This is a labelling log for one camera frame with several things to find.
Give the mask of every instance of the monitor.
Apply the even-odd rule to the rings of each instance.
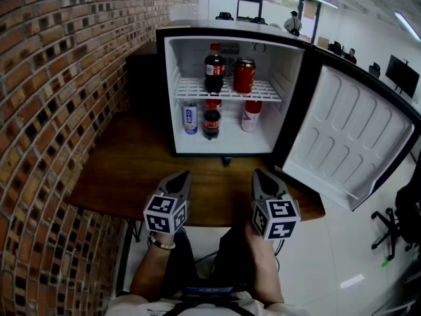
[[[397,57],[390,55],[386,76],[410,97],[414,95],[420,75]]]

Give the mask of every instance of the hand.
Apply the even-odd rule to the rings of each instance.
[[[256,228],[247,220],[245,224],[245,240],[250,247],[253,257],[264,259],[274,256],[273,242],[263,240],[263,237],[257,232]]]

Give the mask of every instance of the wooden countertop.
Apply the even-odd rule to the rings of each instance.
[[[232,226],[250,213],[253,171],[270,169],[267,165],[260,158],[235,158],[224,167],[221,158],[171,157],[158,124],[118,113],[97,142],[68,202],[108,215],[143,220],[145,200],[158,183],[175,172],[189,170],[192,184],[187,224]],[[316,192],[284,180],[299,202],[303,221],[325,215]]]

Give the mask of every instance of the fridge shelf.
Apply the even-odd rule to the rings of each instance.
[[[251,93],[237,93],[233,89],[234,79],[225,78],[219,94],[208,93],[204,78],[181,78],[176,90],[177,99],[230,99],[233,101],[282,102],[281,97],[268,81],[254,81]]]

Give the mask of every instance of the office chair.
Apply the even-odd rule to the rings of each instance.
[[[228,13],[228,12],[219,12],[219,16],[217,16],[215,19],[217,19],[217,20],[232,20],[232,21],[234,21],[234,18],[231,16],[231,13]]]
[[[332,51],[333,53],[335,53],[336,55],[339,55],[339,56],[341,56],[341,54],[342,54],[341,44],[339,42],[336,42],[336,41],[335,41],[335,43],[329,43],[328,50]]]
[[[368,66],[368,72],[371,75],[379,78],[380,77],[380,65],[378,65],[376,62],[374,62],[372,66]]]
[[[372,250],[376,249],[388,236],[391,238],[391,254],[387,257],[391,261],[395,257],[396,239],[402,236],[402,239],[408,244],[406,251],[410,250],[413,245],[419,246],[421,242],[421,191],[419,190],[421,182],[421,158],[415,167],[409,183],[402,187],[396,194],[395,199],[395,215],[392,208],[387,208],[386,213],[389,220],[378,211],[371,215],[372,219],[376,217],[386,225],[387,233],[378,241],[372,244]]]
[[[252,21],[250,21],[252,24],[267,24],[263,18],[259,18],[259,17],[255,17],[254,19],[252,19]]]

